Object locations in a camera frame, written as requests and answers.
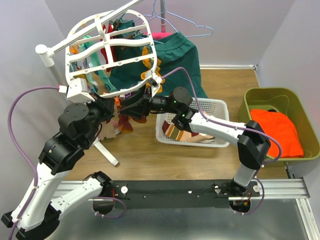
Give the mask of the white round clip hanger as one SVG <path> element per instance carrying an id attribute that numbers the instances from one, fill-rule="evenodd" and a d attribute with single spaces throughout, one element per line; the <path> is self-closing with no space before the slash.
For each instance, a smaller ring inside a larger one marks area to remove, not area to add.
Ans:
<path id="1" fill-rule="evenodd" d="M 103 28 L 104 23 L 108 23 L 119 14 L 132 14 L 137 16 L 143 21 L 143 24 L 133 27 L 121 29 L 121 30 L 108 30 Z M 117 38 L 116 36 L 125 33 L 133 33 L 135 31 L 145 29 L 147 37 L 141 39 L 127 39 Z M 77 23 L 67 35 L 67 38 L 61 42 L 62 47 L 65 48 L 65 78 L 70 89 L 75 88 L 77 92 L 88 101 L 92 97 L 87 93 L 87 83 L 85 80 L 79 78 L 79 75 L 87 75 L 96 71 L 104 71 L 114 67 L 119 67 L 131 63 L 137 63 L 143 60 L 150 60 L 152 63 L 151 68 L 145 73 L 145 79 L 138 82 L 136 85 L 130 88 L 124 88 L 115 90 L 110 83 L 106 83 L 111 92 L 101 95 L 102 98 L 114 98 L 118 96 L 124 96 L 140 89 L 146 84 L 151 87 L 151 96 L 154 97 L 159 90 L 162 89 L 162 78 L 157 75 L 156 69 L 158 67 L 158 57 L 152 38 L 152 32 L 147 19 L 137 11 L 134 10 L 111 10 L 96 15 L 91 15 L 81 22 Z M 151 53 L 146 55 L 140 55 L 132 58 L 126 58 L 120 61 L 114 60 L 114 53 L 112 49 L 114 47 L 151 47 Z M 104 49 L 106 52 L 106 64 L 97 63 L 93 67 L 83 68 L 77 71 L 70 71 L 72 63 L 85 60 L 91 55 L 97 53 L 99 50 Z"/>

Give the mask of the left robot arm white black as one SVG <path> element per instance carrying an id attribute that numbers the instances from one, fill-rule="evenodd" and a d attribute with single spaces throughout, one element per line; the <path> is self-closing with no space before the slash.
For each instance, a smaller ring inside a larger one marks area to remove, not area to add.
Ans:
<path id="1" fill-rule="evenodd" d="M 1 217 L 6 227 L 17 230 L 19 240 L 44 240 L 63 217 L 85 201 L 109 197 L 112 180 L 102 171 L 91 174 L 82 186 L 53 198 L 63 179 L 96 140 L 103 122 L 114 117 L 112 98 L 95 96 L 89 103 L 72 103 L 59 116 L 59 132 L 48 139 L 39 155 L 37 175 L 18 207 Z"/>

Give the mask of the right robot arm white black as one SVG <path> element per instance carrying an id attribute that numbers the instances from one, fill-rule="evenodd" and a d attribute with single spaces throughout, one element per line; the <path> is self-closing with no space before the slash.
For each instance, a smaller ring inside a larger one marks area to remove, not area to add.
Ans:
<path id="1" fill-rule="evenodd" d="M 150 87 L 142 87 L 120 99 L 120 113 L 134 119 L 147 117 L 151 112 L 174 114 L 171 122 L 180 131 L 217 137 L 236 146 L 240 166 L 227 185 L 227 192 L 243 195 L 271 147 L 269 137 L 256 121 L 240 123 L 209 116 L 199 108 L 190 107 L 194 100 L 189 91 L 181 86 L 176 87 L 169 96 L 152 96 Z"/>

